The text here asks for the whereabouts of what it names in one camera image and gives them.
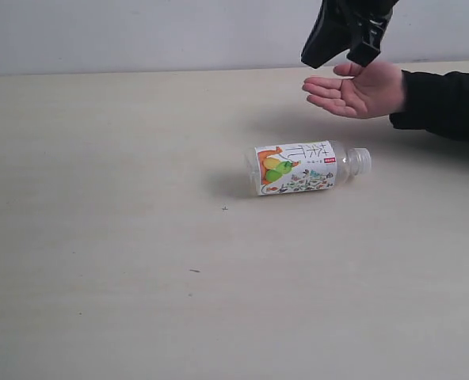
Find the black sleeved forearm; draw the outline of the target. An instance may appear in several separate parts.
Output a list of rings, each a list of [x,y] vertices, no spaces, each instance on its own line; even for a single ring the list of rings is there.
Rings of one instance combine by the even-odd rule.
[[[405,101],[389,115],[393,127],[469,143],[469,73],[402,73]]]

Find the bare open human hand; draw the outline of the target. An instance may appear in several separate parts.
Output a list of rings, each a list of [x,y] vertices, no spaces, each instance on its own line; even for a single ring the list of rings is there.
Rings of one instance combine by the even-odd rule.
[[[403,72],[393,63],[367,67],[344,63],[334,67],[333,78],[309,77],[302,90],[307,101],[335,116],[372,119],[400,112],[406,92]]]

